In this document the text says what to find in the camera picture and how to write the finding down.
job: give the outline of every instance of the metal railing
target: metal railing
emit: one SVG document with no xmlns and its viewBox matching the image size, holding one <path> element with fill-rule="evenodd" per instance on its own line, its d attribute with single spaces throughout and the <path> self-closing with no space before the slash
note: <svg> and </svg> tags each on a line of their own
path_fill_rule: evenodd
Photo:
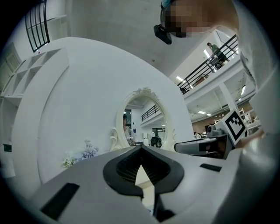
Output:
<svg viewBox="0 0 280 224">
<path fill-rule="evenodd" d="M 199 65 L 190 75 L 188 75 L 178 86 L 182 94 L 193 89 L 197 84 L 208 78 L 211 73 L 215 73 L 225 61 L 229 61 L 230 57 L 238 54 L 238 43 L 236 35 L 231 37 L 224 43 L 215 54 Z"/>
<path fill-rule="evenodd" d="M 147 112 L 145 112 L 142 115 L 142 121 L 144 121 L 145 119 L 148 119 L 149 117 L 151 117 L 151 115 L 157 113 L 157 111 L 159 111 L 158 106 L 156 106 L 156 105 L 152 106 Z"/>
<path fill-rule="evenodd" d="M 25 28 L 33 52 L 49 43 L 46 2 L 47 0 L 39 0 L 25 15 Z"/>
</svg>

